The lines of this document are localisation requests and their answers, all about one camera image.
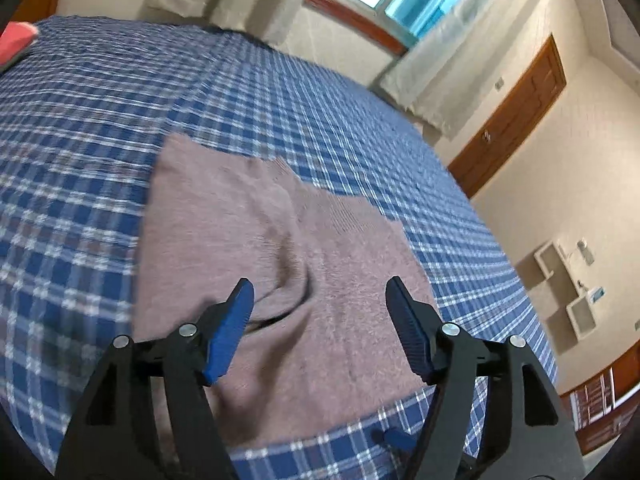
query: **metal screw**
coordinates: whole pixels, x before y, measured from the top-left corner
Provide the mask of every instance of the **metal screw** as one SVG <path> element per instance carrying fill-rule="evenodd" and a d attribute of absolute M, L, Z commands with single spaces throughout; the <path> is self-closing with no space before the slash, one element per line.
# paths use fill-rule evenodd
<path fill-rule="evenodd" d="M 124 348 L 129 344 L 129 337 L 125 335 L 119 335 L 116 339 L 113 340 L 111 344 L 113 344 L 113 346 L 115 346 L 116 348 Z"/>
<path fill-rule="evenodd" d="M 521 335 L 512 335 L 509 338 L 509 343 L 514 345 L 516 348 L 524 348 L 527 345 L 527 342 Z"/>
<path fill-rule="evenodd" d="M 457 336 L 460 333 L 460 327 L 454 323 L 445 323 L 442 326 L 442 331 L 450 336 Z"/>
<path fill-rule="evenodd" d="M 195 335 L 195 333 L 198 331 L 198 328 L 191 323 L 187 323 L 186 325 L 182 325 L 179 329 L 178 332 L 180 333 L 180 335 L 182 337 L 191 337 L 192 335 Z"/>

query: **blue plaid bedsheet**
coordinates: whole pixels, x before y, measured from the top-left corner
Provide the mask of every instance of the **blue plaid bedsheet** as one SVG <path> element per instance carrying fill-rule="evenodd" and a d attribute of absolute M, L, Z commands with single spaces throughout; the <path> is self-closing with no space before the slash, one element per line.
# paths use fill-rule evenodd
<path fill-rule="evenodd" d="M 404 224 L 445 319 L 488 339 L 523 335 L 555 380 L 500 246 L 412 125 L 365 88 L 234 33 L 78 17 L 40 30 L 0 76 L 0 401 L 47 468 L 101 352 L 130 332 L 140 220 L 169 132 L 282 156 L 305 181 L 367 197 Z M 416 433 L 432 395 L 232 458 L 242 480 L 395 478 L 401 462 L 372 430 Z M 485 398 L 478 381 L 471 454 Z"/>

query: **wall shelf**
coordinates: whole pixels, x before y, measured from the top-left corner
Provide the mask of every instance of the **wall shelf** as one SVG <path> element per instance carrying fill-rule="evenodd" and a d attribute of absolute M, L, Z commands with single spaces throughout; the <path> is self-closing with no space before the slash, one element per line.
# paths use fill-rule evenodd
<path fill-rule="evenodd" d="M 564 297 L 568 302 L 565 306 L 567 316 L 578 341 L 585 339 L 596 330 L 596 318 L 590 296 L 578 284 L 578 279 L 569 266 L 566 253 L 558 242 L 550 240 L 533 253 L 533 257 L 545 281 L 555 278 L 566 283 L 564 288 L 567 292 Z"/>

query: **pink towel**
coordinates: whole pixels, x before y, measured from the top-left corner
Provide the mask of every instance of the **pink towel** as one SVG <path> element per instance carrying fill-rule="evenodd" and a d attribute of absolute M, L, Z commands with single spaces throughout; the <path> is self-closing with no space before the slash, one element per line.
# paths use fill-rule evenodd
<path fill-rule="evenodd" d="M 27 22 L 9 22 L 0 36 L 0 73 L 24 56 L 38 38 L 38 28 Z"/>
<path fill-rule="evenodd" d="M 396 274 L 434 304 L 402 225 L 366 199 L 304 184 L 282 160 L 171 135 L 145 211 L 133 335 L 165 336 L 248 278 L 248 331 L 228 374 L 206 388 L 220 433 L 252 447 L 315 436 L 424 386 L 386 310 Z M 169 421 L 156 407 L 164 441 Z"/>

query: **wooden window sill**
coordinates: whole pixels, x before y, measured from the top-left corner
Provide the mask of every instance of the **wooden window sill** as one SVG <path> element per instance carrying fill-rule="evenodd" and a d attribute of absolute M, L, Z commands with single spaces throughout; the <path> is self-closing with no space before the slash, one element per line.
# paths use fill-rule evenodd
<path fill-rule="evenodd" d="M 404 56 L 407 53 L 407 47 L 386 30 L 336 0 L 305 0 L 305 3 L 348 27 L 354 28 L 396 56 Z"/>

